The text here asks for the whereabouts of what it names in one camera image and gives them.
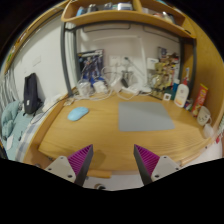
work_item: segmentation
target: black bag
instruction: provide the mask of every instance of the black bag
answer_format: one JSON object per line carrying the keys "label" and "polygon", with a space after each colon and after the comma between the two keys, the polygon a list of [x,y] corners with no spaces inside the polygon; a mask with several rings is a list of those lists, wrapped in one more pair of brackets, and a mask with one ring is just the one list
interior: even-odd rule
{"label": "black bag", "polygon": [[24,109],[26,114],[36,113],[41,104],[41,100],[37,94],[37,78],[36,74],[25,77],[24,85]]}

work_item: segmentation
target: cup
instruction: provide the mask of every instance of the cup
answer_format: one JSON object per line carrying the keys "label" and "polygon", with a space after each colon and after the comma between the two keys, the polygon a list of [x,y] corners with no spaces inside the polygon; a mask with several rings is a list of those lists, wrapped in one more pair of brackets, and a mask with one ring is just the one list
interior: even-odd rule
{"label": "cup", "polygon": [[198,123],[201,126],[204,126],[208,122],[209,119],[212,121],[210,111],[206,107],[202,106],[198,113],[198,117],[197,117]]}
{"label": "cup", "polygon": [[204,127],[203,132],[204,132],[204,136],[205,136],[205,138],[210,138],[210,137],[212,137],[213,134],[214,134],[214,130],[213,130],[211,124],[206,124],[205,127]]}

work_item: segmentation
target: bottle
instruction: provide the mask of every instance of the bottle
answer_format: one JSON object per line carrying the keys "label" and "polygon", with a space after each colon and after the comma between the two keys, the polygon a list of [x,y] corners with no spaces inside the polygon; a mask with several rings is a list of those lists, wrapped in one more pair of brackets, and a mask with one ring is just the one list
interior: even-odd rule
{"label": "bottle", "polygon": [[187,101],[188,94],[189,94],[189,88],[187,86],[187,78],[185,78],[183,84],[180,84],[177,88],[174,103],[178,107],[184,107]]}
{"label": "bottle", "polygon": [[178,88],[179,84],[180,84],[180,80],[179,79],[174,79],[171,100],[175,99],[175,96],[176,96],[176,93],[177,93],[177,88]]}

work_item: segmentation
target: paper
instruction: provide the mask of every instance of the paper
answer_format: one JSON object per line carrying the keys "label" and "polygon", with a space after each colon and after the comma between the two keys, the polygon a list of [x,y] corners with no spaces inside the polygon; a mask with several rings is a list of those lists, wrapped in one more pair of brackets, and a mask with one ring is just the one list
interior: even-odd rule
{"label": "paper", "polygon": [[7,150],[11,149],[13,142],[13,135],[7,138]]}

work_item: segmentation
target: curtain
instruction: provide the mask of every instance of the curtain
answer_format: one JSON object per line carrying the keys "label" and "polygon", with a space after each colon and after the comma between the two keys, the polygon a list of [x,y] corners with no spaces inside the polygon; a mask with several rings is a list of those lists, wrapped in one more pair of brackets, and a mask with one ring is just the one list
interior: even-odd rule
{"label": "curtain", "polygon": [[13,65],[11,65],[10,69],[8,70],[2,82],[0,83],[0,118],[2,117],[2,113],[9,103],[15,100],[19,100],[13,71],[14,68]]}

